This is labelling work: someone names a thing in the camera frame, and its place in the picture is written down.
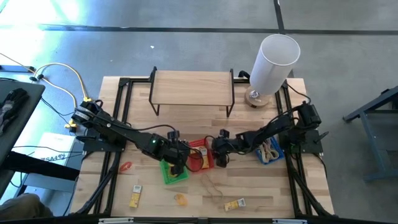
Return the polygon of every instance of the blue plastic container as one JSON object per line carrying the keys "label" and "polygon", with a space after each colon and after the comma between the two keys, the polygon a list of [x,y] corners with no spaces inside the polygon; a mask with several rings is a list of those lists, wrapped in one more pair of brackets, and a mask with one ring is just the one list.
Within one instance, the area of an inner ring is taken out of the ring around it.
{"label": "blue plastic container", "polygon": [[279,153],[279,157],[277,159],[270,160],[269,162],[263,162],[260,149],[256,149],[257,158],[259,158],[260,162],[264,165],[271,164],[271,163],[273,163],[279,159],[283,159],[285,157],[284,152],[280,149],[279,144],[274,137],[271,137],[271,147]]}

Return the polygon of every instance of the wooden table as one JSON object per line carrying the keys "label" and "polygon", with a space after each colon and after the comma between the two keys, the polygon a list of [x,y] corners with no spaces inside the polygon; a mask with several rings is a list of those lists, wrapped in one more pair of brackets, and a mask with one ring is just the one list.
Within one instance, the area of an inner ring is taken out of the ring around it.
{"label": "wooden table", "polygon": [[[109,113],[113,111],[119,78],[104,77],[103,80],[99,98],[104,101],[103,109]],[[305,93],[303,79],[291,78],[288,79],[288,82],[297,91]],[[225,118],[226,108],[224,106],[164,105],[160,115],[156,116],[148,102],[149,87],[150,84],[146,83],[134,84],[127,121],[136,128],[170,124],[180,131],[182,139],[190,141],[201,139],[208,134],[217,136],[222,128],[230,131],[231,136],[243,131],[255,130],[264,126],[277,115],[275,99],[264,108],[250,108],[244,102],[244,93],[248,85],[235,84],[236,102],[228,119]],[[124,102],[125,95],[126,91],[123,93],[122,102]],[[290,97],[292,106],[297,106],[304,100],[304,97],[293,91],[290,91]],[[152,131],[165,136],[170,130],[158,128]],[[73,197],[72,212],[81,208],[98,185],[103,156],[104,153],[95,152],[83,161]],[[112,216],[228,218],[294,216],[284,159],[264,166],[258,161],[254,153],[246,156],[230,154],[230,158],[227,168],[215,167],[206,172],[224,195],[222,201],[214,202],[200,181],[202,174],[190,174],[188,180],[173,185],[165,185],[159,162],[143,155],[136,149],[135,145],[128,143],[126,151],[122,154],[120,164],[131,161],[132,168],[120,172],[118,175]],[[325,209],[333,213],[325,171],[321,162],[314,155],[304,154],[303,164],[309,189]],[[133,185],[142,185],[138,208],[129,207]],[[177,204],[174,197],[178,193],[186,196],[187,206],[183,207]],[[104,191],[103,208],[107,196],[108,186]],[[298,191],[298,197],[300,208],[305,212],[301,191]],[[224,211],[224,203],[239,198],[245,198],[246,207],[229,212]]]}

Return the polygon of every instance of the concrete floor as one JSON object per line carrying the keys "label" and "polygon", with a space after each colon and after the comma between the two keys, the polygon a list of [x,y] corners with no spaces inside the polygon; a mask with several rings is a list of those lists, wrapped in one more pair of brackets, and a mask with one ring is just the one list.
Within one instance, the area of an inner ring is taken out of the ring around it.
{"label": "concrete floor", "polygon": [[[280,0],[288,29],[397,30],[398,4],[393,0]],[[84,24],[137,27],[277,28],[271,0],[206,1],[9,1],[0,24]],[[163,70],[251,71],[258,48],[268,34],[161,32],[44,32],[0,30],[0,51],[39,67],[63,62],[77,69],[91,97],[98,96],[105,75],[148,75]],[[320,131],[335,212],[340,217],[397,222],[397,179],[365,183],[376,170],[359,121],[345,124],[343,115],[398,84],[397,36],[292,35],[302,55],[295,77],[307,91],[323,120]],[[10,64],[0,58],[0,64]],[[48,78],[81,100],[78,80],[62,67],[50,67]],[[66,94],[48,86],[44,98],[62,112],[72,110]],[[42,132],[64,133],[62,120],[46,109],[36,111],[39,129],[26,129],[32,144]],[[67,195],[54,193],[55,214],[63,213]]]}

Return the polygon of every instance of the white cylinder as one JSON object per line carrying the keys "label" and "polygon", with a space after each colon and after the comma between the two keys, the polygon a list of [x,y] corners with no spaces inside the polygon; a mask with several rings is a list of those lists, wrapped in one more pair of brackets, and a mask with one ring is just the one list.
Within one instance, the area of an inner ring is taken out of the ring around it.
{"label": "white cylinder", "polygon": [[299,57],[300,47],[293,38],[282,34],[266,37],[250,74],[250,85],[262,95],[274,94]]}

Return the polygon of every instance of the red container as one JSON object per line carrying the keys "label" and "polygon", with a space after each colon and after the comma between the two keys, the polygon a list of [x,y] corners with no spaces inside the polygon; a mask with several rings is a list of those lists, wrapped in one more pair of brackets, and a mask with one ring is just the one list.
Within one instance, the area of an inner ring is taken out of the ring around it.
{"label": "red container", "polygon": [[198,170],[201,166],[201,159],[199,158],[198,153],[190,154],[190,156],[188,157],[188,165],[191,170],[198,170],[195,173],[199,173],[199,172],[203,172],[205,170],[209,170],[214,167],[214,159],[213,159],[212,151],[209,150],[207,141],[205,139],[200,139],[200,140],[189,142],[189,146],[196,148],[196,149],[199,149],[199,147],[204,147],[207,150],[207,159],[209,161],[209,168],[202,168],[202,169]]}

